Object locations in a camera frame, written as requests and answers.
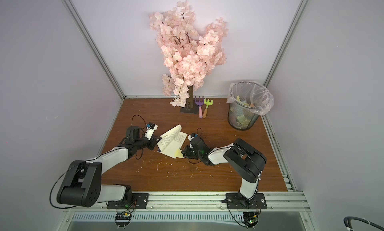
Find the dark blue book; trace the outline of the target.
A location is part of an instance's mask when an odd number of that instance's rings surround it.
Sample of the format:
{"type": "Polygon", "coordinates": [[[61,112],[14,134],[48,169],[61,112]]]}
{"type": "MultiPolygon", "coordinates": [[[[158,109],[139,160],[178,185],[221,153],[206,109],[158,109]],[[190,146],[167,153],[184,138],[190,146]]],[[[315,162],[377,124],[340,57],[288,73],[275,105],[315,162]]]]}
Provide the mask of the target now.
{"type": "Polygon", "coordinates": [[[158,152],[176,159],[175,152],[178,149],[182,150],[182,146],[187,136],[186,133],[182,132],[182,126],[180,124],[175,126],[161,135],[161,140],[157,143],[157,146],[159,147],[158,152]]]}

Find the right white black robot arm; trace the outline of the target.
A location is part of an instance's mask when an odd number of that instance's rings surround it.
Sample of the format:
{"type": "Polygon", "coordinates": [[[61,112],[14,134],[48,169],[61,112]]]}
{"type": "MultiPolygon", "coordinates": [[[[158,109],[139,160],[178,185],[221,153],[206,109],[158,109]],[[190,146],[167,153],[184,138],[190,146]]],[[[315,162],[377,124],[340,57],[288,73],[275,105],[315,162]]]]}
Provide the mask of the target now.
{"type": "Polygon", "coordinates": [[[209,148],[196,134],[189,136],[190,144],[182,151],[187,159],[199,160],[207,166],[228,163],[241,176],[240,197],[251,201],[258,193],[259,180],[267,164],[267,158],[260,151],[241,138],[224,146],[209,148]]]}

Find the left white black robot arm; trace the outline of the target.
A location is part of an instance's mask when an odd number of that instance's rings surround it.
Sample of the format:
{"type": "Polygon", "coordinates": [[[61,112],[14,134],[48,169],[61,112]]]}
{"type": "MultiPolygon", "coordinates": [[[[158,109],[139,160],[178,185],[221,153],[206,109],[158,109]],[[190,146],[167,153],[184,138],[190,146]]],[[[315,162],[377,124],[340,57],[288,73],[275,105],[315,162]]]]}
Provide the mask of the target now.
{"type": "Polygon", "coordinates": [[[141,159],[139,150],[154,150],[160,137],[154,136],[158,126],[154,123],[145,129],[130,126],[126,137],[112,150],[89,160],[75,160],[60,176],[62,184],[57,193],[58,209],[92,207],[96,203],[107,203],[108,208],[129,209],[134,198],[132,188],[127,185],[103,185],[102,175],[119,163],[130,158],[141,159]]]}

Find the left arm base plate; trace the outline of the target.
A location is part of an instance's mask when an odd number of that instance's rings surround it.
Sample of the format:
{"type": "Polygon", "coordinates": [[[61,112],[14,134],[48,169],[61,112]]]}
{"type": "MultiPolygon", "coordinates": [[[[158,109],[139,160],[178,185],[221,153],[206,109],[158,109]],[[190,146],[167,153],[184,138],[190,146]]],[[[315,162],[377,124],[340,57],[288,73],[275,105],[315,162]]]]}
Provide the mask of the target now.
{"type": "Polygon", "coordinates": [[[149,200],[148,193],[132,193],[128,194],[125,198],[120,201],[107,202],[107,209],[109,210],[145,210],[147,208],[149,200]]]}

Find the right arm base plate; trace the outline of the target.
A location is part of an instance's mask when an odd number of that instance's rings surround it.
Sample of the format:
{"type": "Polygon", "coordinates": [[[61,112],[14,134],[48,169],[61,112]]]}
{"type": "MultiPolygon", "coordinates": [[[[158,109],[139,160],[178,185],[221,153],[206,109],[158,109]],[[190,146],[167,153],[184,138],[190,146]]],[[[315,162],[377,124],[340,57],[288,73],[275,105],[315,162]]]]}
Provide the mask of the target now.
{"type": "Polygon", "coordinates": [[[251,199],[246,199],[240,193],[227,193],[222,203],[231,210],[266,210],[268,208],[265,195],[262,193],[256,193],[251,199]]]}

